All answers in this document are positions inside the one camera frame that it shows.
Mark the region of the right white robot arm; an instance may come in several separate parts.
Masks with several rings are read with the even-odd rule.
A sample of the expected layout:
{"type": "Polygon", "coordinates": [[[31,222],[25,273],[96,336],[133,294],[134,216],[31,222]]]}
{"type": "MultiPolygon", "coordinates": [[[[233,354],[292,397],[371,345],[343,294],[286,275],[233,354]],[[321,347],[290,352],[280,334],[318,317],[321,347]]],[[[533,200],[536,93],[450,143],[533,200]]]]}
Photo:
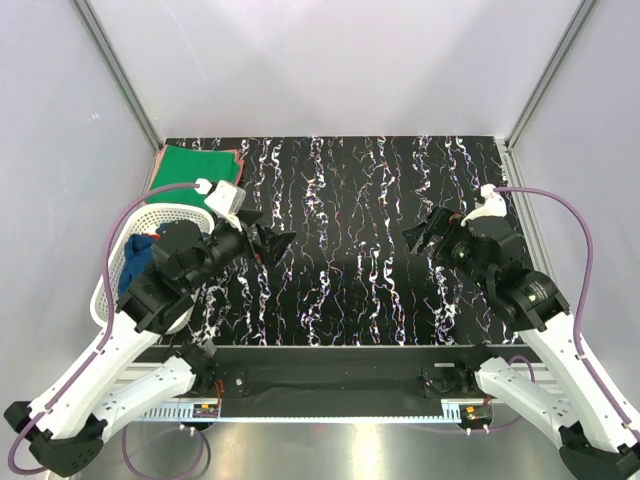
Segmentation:
{"type": "Polygon", "coordinates": [[[616,413],[617,390],[588,371],[588,349],[573,337],[569,304],[546,274],[527,268],[525,243],[502,216],[467,220],[444,207],[404,231],[411,252],[434,246],[431,259],[483,292],[491,312],[534,351],[564,393],[559,400],[483,346],[457,363],[454,384],[466,396],[492,396],[526,419],[558,449],[577,479],[636,479],[639,441],[616,413]]]}

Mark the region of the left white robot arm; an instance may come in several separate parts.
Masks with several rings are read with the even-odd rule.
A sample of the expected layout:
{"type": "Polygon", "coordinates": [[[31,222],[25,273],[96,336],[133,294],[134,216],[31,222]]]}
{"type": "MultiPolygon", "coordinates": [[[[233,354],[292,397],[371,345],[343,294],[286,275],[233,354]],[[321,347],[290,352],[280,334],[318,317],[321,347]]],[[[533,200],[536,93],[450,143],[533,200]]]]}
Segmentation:
{"type": "Polygon", "coordinates": [[[113,292],[110,280],[102,280],[106,317],[100,333],[45,392],[15,401],[4,412],[42,469],[73,476],[115,433],[151,408],[214,388],[212,357],[195,345],[180,347],[125,387],[112,386],[140,354],[188,323],[196,293],[236,258],[269,266],[279,262],[295,234],[262,226],[260,217],[251,210],[220,221],[174,215],[159,225],[150,260],[126,290],[113,292]]]}

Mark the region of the blue t shirt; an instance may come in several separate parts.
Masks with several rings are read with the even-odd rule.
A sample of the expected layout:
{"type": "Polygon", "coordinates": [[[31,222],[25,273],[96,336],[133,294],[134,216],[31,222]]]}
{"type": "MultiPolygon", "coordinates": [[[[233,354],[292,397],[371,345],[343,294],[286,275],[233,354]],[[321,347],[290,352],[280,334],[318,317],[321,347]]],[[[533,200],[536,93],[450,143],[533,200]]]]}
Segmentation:
{"type": "Polygon", "coordinates": [[[124,245],[124,266],[118,282],[118,297],[122,297],[134,279],[141,275],[152,259],[152,246],[160,238],[167,223],[153,233],[132,234],[124,245]]]}

